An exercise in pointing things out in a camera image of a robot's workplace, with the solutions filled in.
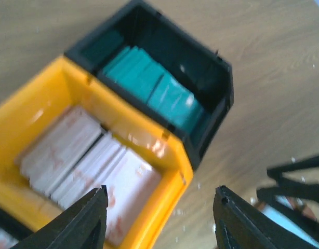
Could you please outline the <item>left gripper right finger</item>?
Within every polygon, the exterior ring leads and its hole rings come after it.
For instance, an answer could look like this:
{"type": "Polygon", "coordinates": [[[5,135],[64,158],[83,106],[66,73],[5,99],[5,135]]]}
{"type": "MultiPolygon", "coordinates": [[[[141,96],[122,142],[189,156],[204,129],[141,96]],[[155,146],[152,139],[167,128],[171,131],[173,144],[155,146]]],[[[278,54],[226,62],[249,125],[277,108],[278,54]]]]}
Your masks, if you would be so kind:
{"type": "Polygon", "coordinates": [[[213,214],[217,248],[315,248],[224,185],[216,188],[213,214]]]}

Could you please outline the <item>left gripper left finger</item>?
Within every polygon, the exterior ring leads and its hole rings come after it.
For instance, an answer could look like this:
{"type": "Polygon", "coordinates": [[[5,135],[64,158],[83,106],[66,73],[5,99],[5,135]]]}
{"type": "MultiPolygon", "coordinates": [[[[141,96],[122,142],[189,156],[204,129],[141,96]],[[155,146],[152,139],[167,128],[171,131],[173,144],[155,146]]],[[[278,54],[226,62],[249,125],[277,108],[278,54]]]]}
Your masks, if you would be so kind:
{"type": "Polygon", "coordinates": [[[107,207],[107,187],[94,188],[13,248],[103,248],[107,207]]]}

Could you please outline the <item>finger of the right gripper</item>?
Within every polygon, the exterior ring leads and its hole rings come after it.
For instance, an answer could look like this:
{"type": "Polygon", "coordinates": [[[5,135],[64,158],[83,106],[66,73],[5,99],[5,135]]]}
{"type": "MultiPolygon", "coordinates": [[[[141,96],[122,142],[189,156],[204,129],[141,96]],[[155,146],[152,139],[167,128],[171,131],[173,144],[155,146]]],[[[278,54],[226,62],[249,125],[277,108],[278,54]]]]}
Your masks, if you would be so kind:
{"type": "Polygon", "coordinates": [[[281,177],[283,177],[283,173],[285,172],[293,172],[312,168],[319,168],[319,155],[289,164],[280,164],[270,167],[267,169],[267,176],[278,181],[281,177]]]}
{"type": "Polygon", "coordinates": [[[319,204],[319,184],[306,184],[280,178],[276,185],[259,188],[257,197],[276,209],[306,233],[319,233],[319,219],[307,214],[305,201],[319,204]]]}

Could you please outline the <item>black bin with green cards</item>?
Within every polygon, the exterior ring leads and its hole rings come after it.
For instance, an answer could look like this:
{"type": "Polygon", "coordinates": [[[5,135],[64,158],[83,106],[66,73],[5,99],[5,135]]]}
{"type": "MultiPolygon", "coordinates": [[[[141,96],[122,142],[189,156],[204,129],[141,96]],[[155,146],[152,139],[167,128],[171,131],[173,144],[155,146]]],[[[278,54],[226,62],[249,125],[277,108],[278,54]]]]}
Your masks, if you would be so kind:
{"type": "Polygon", "coordinates": [[[131,1],[64,55],[91,73],[134,108],[182,140],[192,169],[196,170],[234,102],[232,66],[145,1],[131,1]],[[117,85],[104,72],[129,45],[146,53],[194,94],[202,114],[187,131],[151,110],[117,85]]]}

